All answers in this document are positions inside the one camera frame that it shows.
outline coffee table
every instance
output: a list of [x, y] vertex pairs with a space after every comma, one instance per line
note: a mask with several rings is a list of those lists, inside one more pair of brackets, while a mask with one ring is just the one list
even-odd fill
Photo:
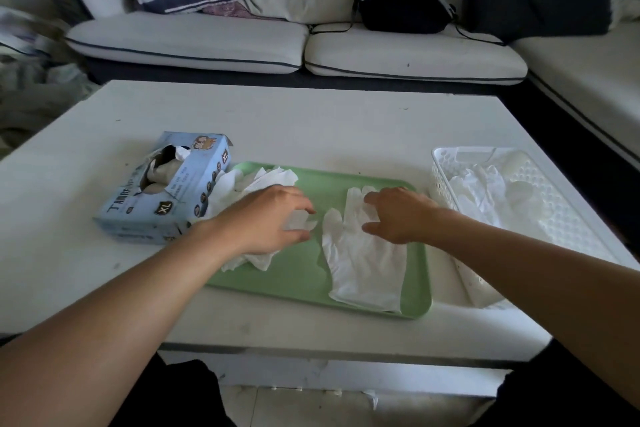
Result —
[[[232, 160], [396, 178], [424, 190], [431, 150], [516, 147], [538, 163], [620, 263], [639, 268], [497, 98], [114, 81], [0, 162], [0, 333], [21, 332], [154, 253], [92, 215], [164, 130], [217, 131]], [[517, 309], [468, 302], [429, 248], [434, 304], [415, 321], [205, 287], [165, 348], [508, 367], [548, 333]]]

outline blue cardboard box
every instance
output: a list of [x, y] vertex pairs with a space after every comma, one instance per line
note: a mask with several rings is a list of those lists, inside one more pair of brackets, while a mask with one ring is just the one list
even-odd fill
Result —
[[[208, 197], [220, 171], [231, 160], [226, 135], [165, 131], [144, 162], [134, 170], [94, 217], [107, 234], [126, 243], [164, 244], [185, 233], [193, 218], [207, 209]], [[146, 194], [150, 165], [168, 162], [175, 148], [190, 149], [169, 184], [157, 194]]]

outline forearm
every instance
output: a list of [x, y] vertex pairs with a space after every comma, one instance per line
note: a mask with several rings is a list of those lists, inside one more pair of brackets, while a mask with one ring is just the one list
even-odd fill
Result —
[[639, 272], [457, 213], [439, 219], [432, 245], [475, 270], [640, 407]]
[[194, 227], [2, 348], [0, 423], [107, 425], [188, 301], [227, 258], [216, 255], [224, 247], [215, 240], [196, 246], [199, 233]]

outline human hand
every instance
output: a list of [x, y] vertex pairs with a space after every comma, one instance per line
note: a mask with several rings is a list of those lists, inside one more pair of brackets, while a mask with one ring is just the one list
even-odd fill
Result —
[[295, 210], [316, 212], [299, 188], [275, 185], [248, 194], [215, 218], [200, 223], [220, 236], [230, 258], [272, 253], [311, 237], [307, 230], [283, 230]]
[[436, 215], [442, 210], [432, 199], [404, 187], [370, 192], [364, 202], [376, 208], [380, 222], [365, 223], [362, 230], [396, 245], [429, 243], [438, 226]]

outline human arm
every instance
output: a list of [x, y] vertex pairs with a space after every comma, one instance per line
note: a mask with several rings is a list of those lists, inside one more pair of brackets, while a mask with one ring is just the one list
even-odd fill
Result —
[[296, 209], [314, 212], [294, 187], [250, 194], [5, 345], [0, 424], [108, 425], [189, 300], [226, 261], [309, 239], [306, 230], [282, 229]]
[[640, 272], [485, 225], [403, 188], [365, 197], [366, 232], [449, 253], [640, 408]]

